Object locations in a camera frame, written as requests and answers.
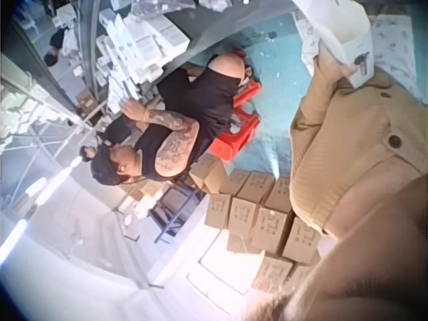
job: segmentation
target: floor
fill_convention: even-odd
[[[412,7],[411,16],[417,70],[426,70],[427,16],[417,6]],[[245,49],[263,91],[246,107],[257,110],[261,116],[258,132],[245,150],[227,164],[227,168],[239,167],[273,173],[276,177],[288,176],[291,165],[289,127],[310,83],[310,75],[300,59],[302,40],[291,14],[246,28],[200,53],[192,62],[204,65],[213,54],[230,51],[234,47]],[[417,80],[426,102],[426,73],[419,73]]]

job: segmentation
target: black shirt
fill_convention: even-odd
[[[50,41],[50,45],[52,47],[55,47],[56,49],[62,49],[62,43],[64,42],[64,33],[68,30],[68,27],[59,29],[57,32],[55,32]]]

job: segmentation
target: person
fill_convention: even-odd
[[[365,212],[296,291],[258,302],[245,320],[428,320],[427,181]]]
[[[166,181],[179,176],[194,163],[229,124],[233,97],[247,81],[243,60],[235,54],[215,57],[207,68],[194,65],[175,70],[158,85],[165,110],[150,108],[136,100],[122,103],[128,123],[146,123],[147,128],[132,145],[119,145],[110,135],[111,148],[101,145],[91,162],[92,176],[103,185],[118,185],[143,176]],[[189,76],[197,77],[190,82]]]
[[[380,199],[428,173],[427,109],[385,72],[360,88],[325,45],[292,122],[290,201],[336,240]]]
[[[58,56],[60,55],[60,50],[62,49],[62,44],[67,30],[68,27],[61,28],[52,35],[49,43],[51,47],[44,57],[44,61],[48,67],[56,65],[58,62]]]

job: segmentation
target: hand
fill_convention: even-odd
[[[343,77],[349,77],[358,70],[358,66],[354,64],[349,66],[341,64],[322,41],[320,41],[319,48],[318,67],[329,84],[335,84]]]
[[[134,99],[123,100],[120,102],[120,108],[123,113],[137,122],[146,122],[148,110],[145,106]]]

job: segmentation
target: cardboard box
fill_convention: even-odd
[[[274,183],[275,178],[272,174],[257,171],[251,172],[237,196],[246,201],[263,203],[269,196]]]
[[[250,239],[259,206],[267,199],[275,179],[268,173],[251,172],[244,186],[232,200],[229,218],[231,234]]]
[[[274,209],[282,213],[289,213],[292,209],[290,203],[290,179],[287,177],[280,177],[272,189],[265,207]]]
[[[220,186],[227,178],[223,162],[211,154],[204,154],[193,164],[189,175],[198,188],[211,194],[218,194]]]
[[[220,187],[220,194],[211,195],[205,224],[216,229],[227,227],[232,196],[236,195],[249,176],[248,171],[234,169]]]
[[[228,224],[230,234],[250,239],[258,210],[259,204],[234,197]]]
[[[283,241],[287,215],[271,209],[260,209],[253,228],[251,244],[277,253]]]
[[[299,217],[296,217],[282,256],[298,263],[310,263],[316,253],[320,238],[321,235],[316,230],[308,227]]]
[[[159,191],[163,190],[167,184],[167,182],[157,182],[149,179],[145,181],[145,184],[143,184],[143,186],[139,187],[138,189],[143,194],[154,197]]]
[[[242,237],[229,234],[227,240],[226,251],[238,254],[256,254],[259,255],[262,250],[252,246],[250,241],[244,240]]]
[[[214,194],[210,196],[205,225],[216,229],[227,227],[232,196],[229,194]]]
[[[251,287],[267,293],[276,293],[283,288],[292,267],[293,263],[287,259],[266,254]]]
[[[234,169],[232,173],[230,173],[229,178],[220,187],[220,193],[235,196],[247,181],[249,174],[249,171]]]
[[[87,88],[82,90],[76,96],[76,99],[78,100],[79,106],[84,111],[85,115],[89,115],[89,113],[91,113],[91,111],[93,111],[98,106],[95,97]]]

